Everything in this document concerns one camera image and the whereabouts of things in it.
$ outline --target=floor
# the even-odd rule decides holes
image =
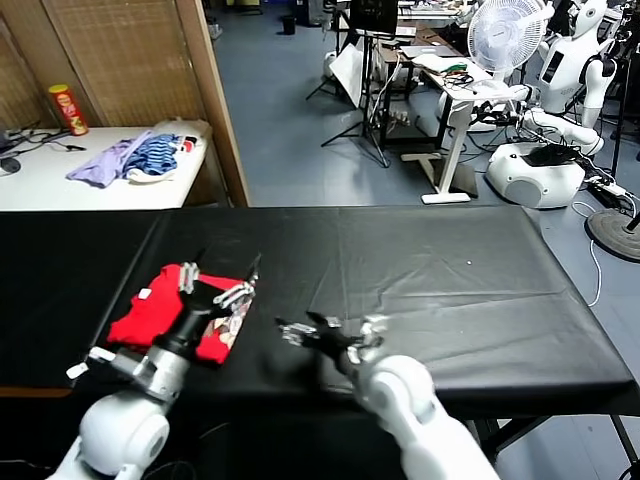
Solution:
[[[333,49],[335,37],[300,26],[294,36],[280,35],[281,13],[267,8],[262,16],[218,16],[224,33],[215,43],[216,55],[253,205],[420,205],[420,195],[431,189],[419,166],[390,154],[391,166],[383,169],[371,156],[370,146],[359,141],[341,139],[320,147],[357,121],[359,113],[323,93],[305,101],[320,81],[324,55]],[[535,70],[535,60],[529,69]],[[432,117],[436,98],[432,91],[412,95],[411,111]],[[615,105],[609,108],[615,111]],[[612,158],[610,128],[604,126],[607,143],[596,158],[603,166]],[[638,149],[631,141],[622,142],[617,178],[632,192],[640,192]],[[468,153],[476,151],[468,145]],[[486,162],[482,155],[469,163],[484,170]],[[477,177],[480,197],[473,204],[501,203],[481,174]],[[577,199],[597,206],[587,193]],[[596,270],[582,220],[571,209],[540,214],[544,238],[590,302]],[[603,286],[593,311],[640,378],[640,323],[634,308],[640,266],[600,250],[596,255]],[[640,446],[640,419],[625,419],[625,424]],[[503,452],[497,469],[503,480],[609,480],[618,478],[627,466],[609,418],[580,416],[546,422]]]

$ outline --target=striped cloth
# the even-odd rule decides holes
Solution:
[[[129,157],[124,167],[126,174],[137,168],[147,175],[162,175],[178,167],[176,153],[178,136],[165,133],[148,138]]]

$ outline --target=folded red shirt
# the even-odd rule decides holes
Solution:
[[[126,344],[136,349],[151,346],[156,335],[166,332],[182,308],[178,283],[180,265],[167,265],[160,275],[153,279],[148,296],[136,295],[131,300],[131,310],[120,320],[111,325],[107,342]],[[242,280],[224,277],[213,277],[200,273],[198,278],[222,290],[228,290]],[[239,308],[231,317],[217,319],[209,325],[196,355],[202,360],[213,360],[222,363],[229,355],[233,342],[242,326],[242,321],[250,303]]]

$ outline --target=purple cloth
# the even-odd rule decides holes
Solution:
[[[134,139],[120,140],[97,157],[67,174],[69,180],[80,180],[94,187],[105,188],[116,178],[124,177],[124,166],[131,154],[153,133],[147,130]]]

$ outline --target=red can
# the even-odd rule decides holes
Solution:
[[[89,132],[87,122],[85,122],[82,112],[76,105],[71,89],[68,85],[60,84],[49,87],[49,93],[53,97],[58,110],[67,121],[72,135],[84,135]]]

